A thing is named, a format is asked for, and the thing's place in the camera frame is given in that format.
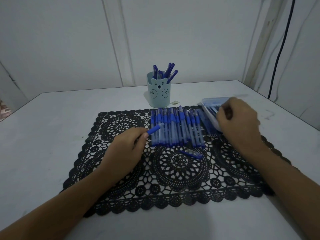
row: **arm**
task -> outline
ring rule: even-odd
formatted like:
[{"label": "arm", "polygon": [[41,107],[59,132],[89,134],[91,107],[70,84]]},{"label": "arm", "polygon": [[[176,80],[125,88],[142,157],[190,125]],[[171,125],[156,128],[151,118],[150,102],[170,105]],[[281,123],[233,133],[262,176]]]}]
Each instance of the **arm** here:
[{"label": "arm", "polygon": [[[226,118],[228,109],[231,119]],[[257,112],[232,97],[219,109],[217,119],[225,137],[260,172],[305,234],[320,239],[320,186],[264,145]]]},{"label": "arm", "polygon": [[2,230],[0,239],[64,238],[98,198],[139,162],[148,137],[146,131],[131,128],[116,136],[96,170]]}]

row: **hand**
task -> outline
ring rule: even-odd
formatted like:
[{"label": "hand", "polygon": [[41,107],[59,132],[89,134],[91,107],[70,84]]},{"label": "hand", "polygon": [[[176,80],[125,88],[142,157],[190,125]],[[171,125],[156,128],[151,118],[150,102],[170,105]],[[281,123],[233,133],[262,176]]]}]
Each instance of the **hand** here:
[{"label": "hand", "polygon": [[130,173],[139,162],[149,136],[147,130],[147,128],[127,129],[117,135],[109,145],[98,169],[103,171],[113,184]]},{"label": "hand", "polygon": [[259,132],[257,112],[241,99],[231,97],[226,101],[217,120],[224,136],[244,157],[267,149]]}]

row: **tabletop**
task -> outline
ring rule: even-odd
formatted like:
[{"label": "tabletop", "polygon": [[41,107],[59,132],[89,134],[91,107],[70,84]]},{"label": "tabletop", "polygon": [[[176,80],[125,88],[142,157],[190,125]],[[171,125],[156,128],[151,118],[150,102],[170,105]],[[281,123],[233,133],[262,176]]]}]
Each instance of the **tabletop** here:
[{"label": "tabletop", "polygon": [[[147,86],[42,93],[0,122],[0,229],[57,195],[97,114],[151,109]],[[237,96],[292,165],[320,183],[320,132],[239,81],[171,85],[176,106]],[[304,239],[277,197],[84,218],[67,239]]]}]

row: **light blue cup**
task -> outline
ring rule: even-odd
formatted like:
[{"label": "light blue cup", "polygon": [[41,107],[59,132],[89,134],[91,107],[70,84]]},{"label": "light blue cup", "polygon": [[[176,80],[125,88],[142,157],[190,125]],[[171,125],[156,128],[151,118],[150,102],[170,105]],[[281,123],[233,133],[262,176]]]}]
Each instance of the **light blue cup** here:
[{"label": "light blue cup", "polygon": [[148,85],[148,102],[154,108],[164,108],[170,104],[171,83],[167,84],[168,79],[156,80],[152,78],[152,72],[146,75]]}]

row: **black lace placemat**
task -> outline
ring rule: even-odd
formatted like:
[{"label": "black lace placemat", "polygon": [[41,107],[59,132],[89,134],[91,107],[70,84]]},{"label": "black lace placemat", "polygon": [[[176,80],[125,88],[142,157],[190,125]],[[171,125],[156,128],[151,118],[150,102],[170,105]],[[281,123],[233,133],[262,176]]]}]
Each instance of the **black lace placemat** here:
[{"label": "black lace placemat", "polygon": [[[197,108],[184,107],[185,110]],[[69,178],[63,183],[63,190],[99,166],[116,135],[133,126],[150,128],[150,111],[99,113],[74,162],[74,168],[69,172]],[[105,215],[110,211],[116,214],[124,210],[135,212],[139,208],[149,210],[153,206],[163,209],[168,205],[178,207],[182,203],[191,206],[197,201],[206,204],[210,200],[235,200],[237,196],[247,199],[250,196],[274,194],[259,172],[242,158],[225,137],[209,137],[203,127],[202,133],[206,147],[189,147],[204,155],[201,160],[180,153],[181,146],[152,147],[149,139],[138,165],[103,194],[84,216],[89,217],[94,213]],[[290,163],[265,137],[262,139],[274,153]]]}]

